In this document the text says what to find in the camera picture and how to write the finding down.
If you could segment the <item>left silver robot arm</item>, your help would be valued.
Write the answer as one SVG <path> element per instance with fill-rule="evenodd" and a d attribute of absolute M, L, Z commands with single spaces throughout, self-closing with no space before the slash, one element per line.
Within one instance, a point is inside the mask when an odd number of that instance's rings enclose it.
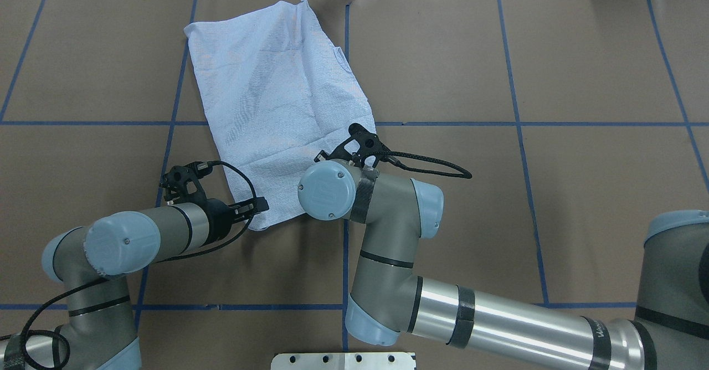
<path fill-rule="evenodd" d="M 68 323 L 2 337 L 3 369 L 139 369 L 142 367 L 126 277 L 150 264 L 203 254 L 233 224 L 268 211 L 263 197 L 236 204 L 208 199 L 124 211 L 52 239 L 42 267 L 66 291 Z"/>

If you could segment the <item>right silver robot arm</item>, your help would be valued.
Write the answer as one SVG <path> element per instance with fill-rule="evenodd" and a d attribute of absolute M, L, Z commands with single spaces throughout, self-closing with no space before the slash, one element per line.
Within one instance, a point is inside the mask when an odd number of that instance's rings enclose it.
<path fill-rule="evenodd" d="M 535 258 L 530 234 L 508 237 L 519 215 L 475 219 L 456 194 L 446 229 L 445 196 L 414 178 L 318 161 L 298 186 L 304 211 L 364 227 L 348 295 L 352 337 L 392 346 L 411 334 L 552 369 L 707 368 L 707 213 L 664 213 L 640 239 L 633 219 L 612 210 L 542 219 L 552 239 Z M 552 287 L 589 297 L 593 287 L 638 292 L 635 317 L 604 322 L 561 312 L 560 302 L 511 298 L 512 287 Z"/>

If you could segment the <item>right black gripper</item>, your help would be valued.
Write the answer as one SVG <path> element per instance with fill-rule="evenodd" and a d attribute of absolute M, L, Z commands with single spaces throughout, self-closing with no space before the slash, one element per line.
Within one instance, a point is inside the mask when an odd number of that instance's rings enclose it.
<path fill-rule="evenodd" d="M 321 150 L 314 158 L 315 163 L 339 160 L 344 161 L 344 163 L 350 162 L 350 153 L 347 150 L 334 150 L 331 153 L 327 153 L 325 150 Z"/>

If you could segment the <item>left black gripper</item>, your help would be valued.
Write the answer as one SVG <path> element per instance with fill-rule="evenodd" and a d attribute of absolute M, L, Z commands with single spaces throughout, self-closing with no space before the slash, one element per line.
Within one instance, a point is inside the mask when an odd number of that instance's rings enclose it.
<path fill-rule="evenodd" d="M 224 239 L 233 224 L 245 223 L 256 214 L 264 213 L 268 209 L 269 204 L 264 197 L 251 198 L 234 204 L 226 204 L 214 198 L 208 199 L 208 243 Z"/>

